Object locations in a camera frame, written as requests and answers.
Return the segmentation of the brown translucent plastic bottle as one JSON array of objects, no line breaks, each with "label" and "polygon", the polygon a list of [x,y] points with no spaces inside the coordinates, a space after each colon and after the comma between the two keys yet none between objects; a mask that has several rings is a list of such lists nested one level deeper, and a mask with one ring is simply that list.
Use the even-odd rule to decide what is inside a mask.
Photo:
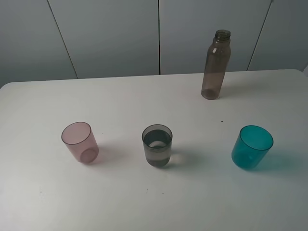
[{"label": "brown translucent plastic bottle", "polygon": [[231,32],[218,30],[207,50],[201,95],[208,100],[219,97],[223,79],[231,56]]}]

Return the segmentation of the grey translucent plastic cup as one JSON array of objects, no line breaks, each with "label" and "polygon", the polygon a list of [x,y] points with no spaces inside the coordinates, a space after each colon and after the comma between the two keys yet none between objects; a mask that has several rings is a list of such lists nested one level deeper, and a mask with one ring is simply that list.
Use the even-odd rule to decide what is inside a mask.
[{"label": "grey translucent plastic cup", "polygon": [[165,166],[171,158],[173,134],[165,125],[148,126],[141,135],[146,161],[153,167]]}]

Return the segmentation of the pink translucent plastic cup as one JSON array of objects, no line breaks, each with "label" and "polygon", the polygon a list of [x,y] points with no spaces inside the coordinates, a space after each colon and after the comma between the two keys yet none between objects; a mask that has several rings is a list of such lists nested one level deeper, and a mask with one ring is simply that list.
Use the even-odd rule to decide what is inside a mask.
[{"label": "pink translucent plastic cup", "polygon": [[63,130],[61,139],[74,158],[83,164],[92,163],[99,154],[91,126],[86,122],[68,125]]}]

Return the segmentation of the teal translucent plastic cup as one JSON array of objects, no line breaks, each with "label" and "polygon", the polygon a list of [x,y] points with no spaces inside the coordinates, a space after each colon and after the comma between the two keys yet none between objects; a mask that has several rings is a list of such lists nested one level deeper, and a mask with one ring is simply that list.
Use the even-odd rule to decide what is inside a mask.
[{"label": "teal translucent plastic cup", "polygon": [[254,169],[272,148],[274,139],[262,127],[248,125],[243,127],[231,153],[234,164],[242,169]]}]

